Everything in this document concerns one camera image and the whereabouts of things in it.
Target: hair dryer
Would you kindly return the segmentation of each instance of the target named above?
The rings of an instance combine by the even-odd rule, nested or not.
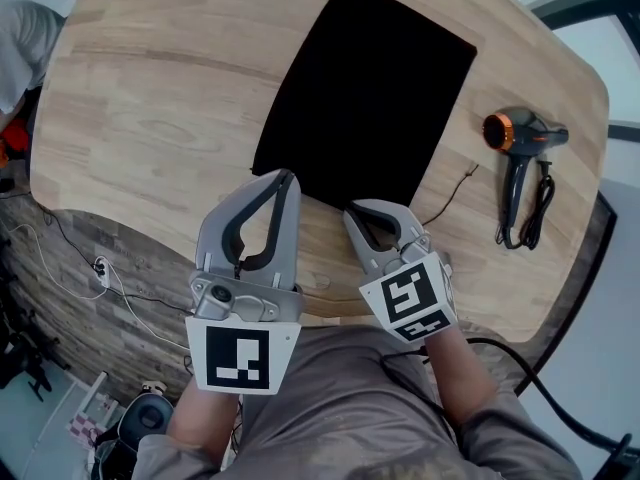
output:
[[[500,221],[505,244],[510,249],[516,248],[510,243],[509,230],[516,222],[529,160],[547,148],[565,144],[569,132],[563,124],[545,121],[528,108],[510,107],[484,120],[483,135],[490,148],[509,157]],[[548,164],[545,167],[548,176]]]

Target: power strip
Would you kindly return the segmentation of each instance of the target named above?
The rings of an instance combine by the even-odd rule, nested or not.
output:
[[[97,258],[95,262],[95,273],[100,284],[107,290],[111,288],[111,279],[109,277],[109,265],[103,258]]]

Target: black mat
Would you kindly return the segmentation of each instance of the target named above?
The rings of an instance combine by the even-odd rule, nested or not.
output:
[[[395,0],[329,0],[275,99],[253,173],[337,208],[409,205],[476,55]]]

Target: hair dryer handle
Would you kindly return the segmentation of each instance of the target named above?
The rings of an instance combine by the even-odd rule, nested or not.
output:
[[[506,228],[512,228],[516,223],[529,160],[531,160],[530,156],[509,155],[509,167],[502,194],[502,225]]]

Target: wooden table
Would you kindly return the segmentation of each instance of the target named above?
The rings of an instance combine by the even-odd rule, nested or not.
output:
[[[515,0],[398,1],[478,48],[411,209],[420,219],[436,214],[480,165],[428,230],[451,253],[461,318],[526,341],[582,242],[604,157],[607,91]],[[202,219],[252,178],[271,104],[326,2],[78,0],[40,103],[36,199],[116,220],[193,258]],[[509,105],[565,123],[571,137],[553,154],[556,196],[533,252],[494,243],[505,158],[485,145],[481,125]],[[530,171],[518,224],[537,181]],[[243,231],[250,250],[261,245],[267,217]],[[340,212],[305,198],[300,234],[308,312],[367,314]]]

